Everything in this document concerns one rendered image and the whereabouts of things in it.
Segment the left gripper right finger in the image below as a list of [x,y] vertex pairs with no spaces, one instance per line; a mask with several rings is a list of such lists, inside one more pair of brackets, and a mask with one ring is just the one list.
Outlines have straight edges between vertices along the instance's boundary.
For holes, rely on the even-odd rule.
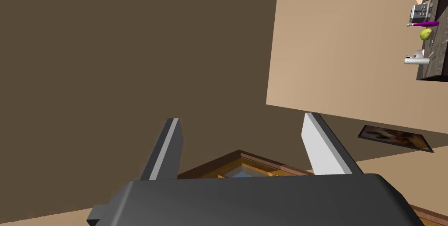
[[305,113],[301,137],[315,175],[363,173],[319,113]]

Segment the dark framed wall picture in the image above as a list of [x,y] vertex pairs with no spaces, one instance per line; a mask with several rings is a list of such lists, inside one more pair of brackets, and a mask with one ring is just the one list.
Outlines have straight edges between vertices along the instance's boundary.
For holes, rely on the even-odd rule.
[[365,125],[358,138],[434,153],[423,135],[412,132]]

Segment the brown wooden framed window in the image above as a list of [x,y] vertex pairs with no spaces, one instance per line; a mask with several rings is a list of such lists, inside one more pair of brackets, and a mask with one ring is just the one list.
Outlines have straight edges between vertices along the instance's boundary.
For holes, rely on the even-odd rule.
[[[276,177],[313,175],[302,170],[242,150],[236,150],[203,165],[185,171],[178,179]],[[448,226],[448,216],[411,205],[425,226]]]

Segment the silver cylindrical appliance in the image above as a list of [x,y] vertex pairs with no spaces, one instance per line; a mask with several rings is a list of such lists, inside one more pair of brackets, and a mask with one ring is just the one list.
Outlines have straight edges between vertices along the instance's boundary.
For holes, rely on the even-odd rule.
[[404,64],[408,65],[427,65],[430,62],[429,58],[424,57],[425,50],[419,49],[415,51],[411,56],[406,56]]

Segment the dark wooden counter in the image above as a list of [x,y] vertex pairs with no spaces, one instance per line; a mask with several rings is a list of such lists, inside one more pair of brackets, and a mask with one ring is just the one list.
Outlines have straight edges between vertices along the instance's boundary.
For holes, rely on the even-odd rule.
[[416,79],[448,82],[448,0],[431,0],[431,3],[430,20],[439,24],[432,27],[431,40],[424,42],[424,58],[429,59],[429,64],[418,66]]

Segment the silver toaster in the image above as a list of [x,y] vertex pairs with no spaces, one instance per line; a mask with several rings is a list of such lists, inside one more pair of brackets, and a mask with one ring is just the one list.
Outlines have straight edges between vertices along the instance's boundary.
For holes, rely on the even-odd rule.
[[412,7],[409,22],[423,23],[429,21],[432,11],[432,3],[416,4]]

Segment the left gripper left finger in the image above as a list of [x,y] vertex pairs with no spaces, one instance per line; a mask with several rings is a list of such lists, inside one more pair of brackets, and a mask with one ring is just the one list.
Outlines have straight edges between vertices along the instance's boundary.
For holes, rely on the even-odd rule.
[[183,148],[179,118],[168,118],[140,176],[146,180],[175,180]]

